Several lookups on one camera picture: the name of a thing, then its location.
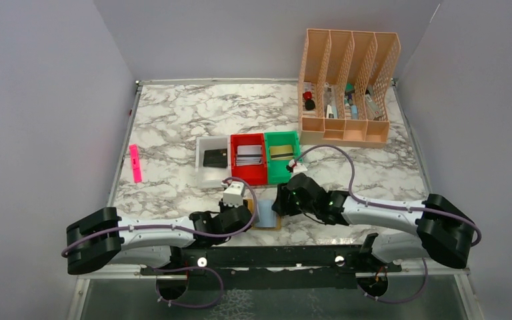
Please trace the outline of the yellow-brown card holder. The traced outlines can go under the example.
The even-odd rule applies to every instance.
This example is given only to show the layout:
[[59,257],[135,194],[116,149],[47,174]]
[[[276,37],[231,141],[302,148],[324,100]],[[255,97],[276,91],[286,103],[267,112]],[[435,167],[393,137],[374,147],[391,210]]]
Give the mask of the yellow-brown card holder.
[[245,204],[245,206],[248,208],[248,210],[249,210],[253,215],[255,215],[255,218],[254,218],[254,220],[253,220],[253,222],[252,222],[252,224],[251,224],[250,228],[251,228],[251,229],[256,229],[256,230],[264,230],[264,231],[278,231],[278,230],[280,230],[280,228],[281,228],[281,218],[280,218],[279,216],[278,216],[278,218],[277,218],[279,225],[278,225],[278,227],[277,227],[277,228],[275,228],[275,229],[260,229],[260,228],[256,228],[256,227],[254,227],[254,222],[256,222],[256,221],[258,220],[257,215],[258,215],[258,212],[259,212],[259,211],[258,211],[258,208],[257,208],[257,202],[258,202],[258,200],[257,200],[256,202],[254,202],[254,200],[252,200],[252,199],[245,199],[245,200],[244,200],[244,204]]

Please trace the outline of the green plastic bin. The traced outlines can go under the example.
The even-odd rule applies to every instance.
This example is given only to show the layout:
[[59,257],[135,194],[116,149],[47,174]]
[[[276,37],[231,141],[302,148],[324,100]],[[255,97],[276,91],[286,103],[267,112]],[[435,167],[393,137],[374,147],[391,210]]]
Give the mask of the green plastic bin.
[[291,178],[287,166],[301,154],[299,135],[296,131],[274,131],[264,133],[267,153],[268,184],[286,183]]

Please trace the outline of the red plastic bin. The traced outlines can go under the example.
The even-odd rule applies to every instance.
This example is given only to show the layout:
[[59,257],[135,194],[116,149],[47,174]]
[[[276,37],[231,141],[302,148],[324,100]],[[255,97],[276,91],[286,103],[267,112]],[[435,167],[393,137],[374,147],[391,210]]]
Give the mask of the red plastic bin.
[[252,186],[268,183],[267,154],[262,133],[230,136],[231,174]]

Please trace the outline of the white plastic bin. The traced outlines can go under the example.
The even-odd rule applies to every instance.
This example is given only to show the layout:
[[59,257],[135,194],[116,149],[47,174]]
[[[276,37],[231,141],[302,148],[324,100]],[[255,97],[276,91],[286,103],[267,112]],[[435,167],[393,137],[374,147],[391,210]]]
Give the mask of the white plastic bin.
[[230,136],[198,137],[195,154],[195,178],[200,189],[219,188],[231,176]]

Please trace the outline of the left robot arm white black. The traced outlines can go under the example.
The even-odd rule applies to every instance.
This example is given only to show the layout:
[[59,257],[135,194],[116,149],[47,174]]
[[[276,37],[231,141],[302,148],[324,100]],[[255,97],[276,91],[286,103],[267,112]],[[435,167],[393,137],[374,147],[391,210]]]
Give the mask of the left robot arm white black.
[[206,249],[250,229],[255,215],[244,205],[220,212],[196,211],[174,219],[131,219],[104,207],[66,228],[62,257],[70,275],[98,271],[109,264],[163,267],[173,248]]

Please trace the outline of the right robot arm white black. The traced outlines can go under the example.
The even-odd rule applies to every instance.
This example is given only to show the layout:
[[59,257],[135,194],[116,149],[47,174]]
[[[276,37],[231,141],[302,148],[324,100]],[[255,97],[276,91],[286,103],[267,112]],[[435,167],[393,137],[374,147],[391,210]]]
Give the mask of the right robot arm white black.
[[348,191],[326,191],[303,173],[277,187],[272,209],[280,216],[313,214],[326,225],[370,225],[392,229],[368,236],[364,248],[374,263],[430,258],[453,269],[467,266],[476,225],[442,195],[420,201],[382,201]]

